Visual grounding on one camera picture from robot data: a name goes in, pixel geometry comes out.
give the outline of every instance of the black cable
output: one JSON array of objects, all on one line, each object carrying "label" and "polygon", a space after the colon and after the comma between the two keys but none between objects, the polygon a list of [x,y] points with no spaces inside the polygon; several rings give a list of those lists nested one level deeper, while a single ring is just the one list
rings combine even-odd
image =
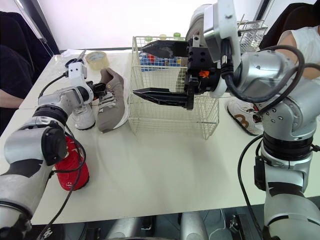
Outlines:
[{"label": "black cable", "polygon": [[[75,143],[78,143],[80,144],[75,138],[74,138],[74,135],[73,133],[70,131],[70,135],[69,135],[72,140],[75,142]],[[83,163],[86,161],[86,158],[87,158],[87,155],[86,155],[86,151],[84,150],[84,148],[82,149],[83,150]],[[80,151],[78,150],[78,159],[80,159],[81,161],[81,153]],[[74,184],[72,185],[71,189],[69,190],[69,193],[68,195],[66,196],[61,208],[59,209],[59,211],[56,213],[56,215],[52,218],[52,220],[44,227],[44,229],[40,232],[40,234],[38,235],[37,239],[36,240],[41,240],[41,238],[43,237],[43,235],[45,234],[45,232],[48,230],[48,228],[50,228],[52,226],[52,224],[54,223],[54,221],[59,217],[59,215],[61,214],[61,212],[64,210],[75,186],[77,185],[79,179],[80,179],[80,174],[81,173],[81,170],[78,171],[78,174],[76,176],[76,180],[74,182]]]},{"label": "black cable", "polygon": [[80,234],[80,237],[78,238],[78,240],[82,240],[82,238],[84,237],[85,233],[86,233],[86,230],[87,230],[87,223],[85,222],[84,223],[84,226],[83,226],[83,229],[81,231],[81,234]]},{"label": "black cable", "polygon": [[315,63],[311,63],[311,62],[307,62],[307,63],[304,65],[304,68],[305,68],[305,69],[307,69],[307,68],[313,68],[313,69],[317,69],[318,71],[320,71],[320,65],[315,64]]},{"label": "black cable", "polygon": [[56,81],[58,81],[59,79],[62,79],[63,77],[67,77],[68,76],[68,72],[64,72],[61,76],[58,76],[56,79],[52,80],[51,82],[49,82],[47,85],[45,85],[45,87],[41,90],[38,99],[41,98],[44,95],[45,90],[53,83],[55,83]]},{"label": "black cable", "polygon": [[[280,101],[282,101],[298,84],[298,82],[303,74],[304,65],[305,65],[305,58],[304,58],[301,51],[299,51],[297,48],[295,48],[293,46],[288,46],[288,45],[272,46],[272,47],[262,49],[261,51],[278,50],[278,49],[285,49],[285,50],[289,50],[289,51],[293,52],[297,56],[298,62],[299,62],[297,68],[295,68],[297,71],[297,74],[295,75],[294,80],[292,81],[290,86],[284,91],[282,96],[280,95],[282,98],[282,99],[280,99]],[[230,51],[225,51],[225,52],[226,53],[222,52],[222,55],[230,54],[229,53]],[[238,99],[240,99],[242,101],[248,102],[248,103],[262,103],[262,102],[266,102],[266,101],[270,100],[276,94],[279,93],[279,91],[287,84],[290,77],[294,74],[294,72],[292,72],[293,69],[291,71],[289,71],[290,73],[292,72],[292,74],[287,72],[285,74],[285,76],[281,79],[280,83],[267,95],[261,96],[261,97],[250,97],[250,96],[247,96],[247,95],[243,94],[242,92],[238,91],[238,89],[235,86],[234,81],[233,81],[233,74],[229,74],[229,72],[227,72],[226,74],[223,74],[223,68],[224,68],[224,64],[221,64],[221,76],[224,78],[225,83],[226,83],[227,87],[229,88],[229,90],[232,92],[232,94],[235,97],[237,97]]]},{"label": "black cable", "polygon": [[244,156],[247,152],[247,150],[250,148],[250,146],[255,143],[257,140],[261,139],[263,137],[263,135],[259,135],[257,137],[255,137],[251,142],[249,142],[245,148],[243,149],[241,155],[240,155],[240,158],[239,158],[239,162],[238,162],[238,169],[237,169],[237,172],[238,172],[238,179],[239,179],[239,183],[240,183],[240,186],[241,186],[241,190],[242,190],[242,193],[243,193],[243,196],[244,196],[244,199],[245,199],[245,202],[246,202],[246,205],[248,207],[248,210],[249,210],[249,213],[252,217],[252,220],[253,220],[253,223],[254,223],[254,226],[256,228],[256,230],[258,231],[258,234],[260,236],[260,238],[262,239],[262,230],[258,224],[258,220],[254,214],[254,211],[252,209],[252,206],[250,204],[250,201],[249,201],[249,198],[248,198],[248,195],[247,195],[247,192],[246,192],[246,189],[245,189],[245,186],[244,186],[244,183],[242,181],[242,177],[241,177],[241,165],[242,165],[242,161],[244,159]]},{"label": "black cable", "polygon": [[261,143],[262,143],[262,140],[259,142],[258,146],[256,146],[256,149],[255,149],[255,155],[256,156],[259,156],[259,150],[261,148]]},{"label": "black cable", "polygon": [[[68,127],[68,125],[65,125],[65,128],[68,130],[68,132],[70,134],[68,134],[67,132],[65,133],[68,137],[70,137],[73,141],[74,141],[74,144],[75,144],[75,148],[77,150],[78,153],[80,153],[80,150],[79,150],[79,146],[83,152],[84,155],[86,155],[86,151],[85,151],[85,148],[84,146],[82,146],[82,144],[80,142],[78,142],[78,140],[76,140],[75,136],[73,135],[72,131],[70,130],[70,128]],[[71,172],[75,172],[77,170],[79,170],[80,168],[82,168],[82,166],[85,164],[86,162],[86,158],[84,157],[83,158],[83,161],[81,161],[81,157],[78,158],[78,162],[80,163],[78,167],[74,168],[74,169],[71,169],[71,170],[53,170],[52,171],[52,174],[55,174],[55,173],[71,173]]]}]

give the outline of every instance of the white sneaker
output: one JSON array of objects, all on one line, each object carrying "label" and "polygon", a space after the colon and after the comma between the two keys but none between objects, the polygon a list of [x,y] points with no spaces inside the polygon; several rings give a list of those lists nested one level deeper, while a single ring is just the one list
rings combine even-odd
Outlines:
[{"label": "white sneaker", "polygon": [[249,135],[257,136],[264,132],[262,119],[256,115],[257,111],[252,103],[239,99],[231,99],[226,104],[226,110]]}]

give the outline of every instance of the shoelace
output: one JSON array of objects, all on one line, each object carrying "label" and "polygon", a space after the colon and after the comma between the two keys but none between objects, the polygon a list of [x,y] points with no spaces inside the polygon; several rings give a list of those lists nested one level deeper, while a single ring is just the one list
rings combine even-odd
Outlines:
[{"label": "shoelace", "polygon": [[248,109],[246,109],[246,107],[245,107],[245,108],[243,108],[243,110],[245,110],[247,113],[254,113],[253,116],[252,116],[252,118],[253,118],[253,121],[254,121],[255,123],[261,123],[261,122],[262,122],[261,116],[256,115],[256,113],[257,113],[258,111],[256,111],[254,108],[248,108]]},{"label": "shoelace", "polygon": [[99,113],[104,111],[105,107],[113,108],[116,105],[116,98],[113,92],[108,91],[106,95],[99,99]]}]

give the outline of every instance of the metal wire rack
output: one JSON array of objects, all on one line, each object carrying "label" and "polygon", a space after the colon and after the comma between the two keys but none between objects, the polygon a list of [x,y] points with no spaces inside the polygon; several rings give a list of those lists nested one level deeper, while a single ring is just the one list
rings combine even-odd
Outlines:
[{"label": "metal wire rack", "polygon": [[[219,100],[208,93],[196,95],[193,110],[177,106],[162,106],[144,100],[132,90],[149,87],[166,88],[171,92],[184,91],[186,67],[183,57],[158,58],[141,53],[140,48],[159,37],[136,36],[132,43],[131,94],[129,95],[129,123],[132,131],[154,133],[177,133],[208,139],[219,124]],[[167,37],[182,40],[183,37]]]},{"label": "metal wire rack", "polygon": [[255,52],[265,35],[268,27],[264,25],[264,20],[259,21],[241,21],[238,22],[238,30],[241,33],[239,37],[241,53]]}]

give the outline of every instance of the white wall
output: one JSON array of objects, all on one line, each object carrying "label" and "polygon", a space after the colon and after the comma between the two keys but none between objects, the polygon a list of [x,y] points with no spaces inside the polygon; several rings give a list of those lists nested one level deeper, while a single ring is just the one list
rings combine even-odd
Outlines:
[{"label": "white wall", "polygon": [[264,23],[270,28],[280,16],[280,14],[286,9],[289,4],[292,3],[307,3],[314,4],[316,0],[272,0],[265,11],[263,16]]},{"label": "white wall", "polygon": [[[184,36],[193,11],[217,0],[38,0],[60,50],[130,47],[132,36]],[[261,0],[234,0],[252,20]]]}]

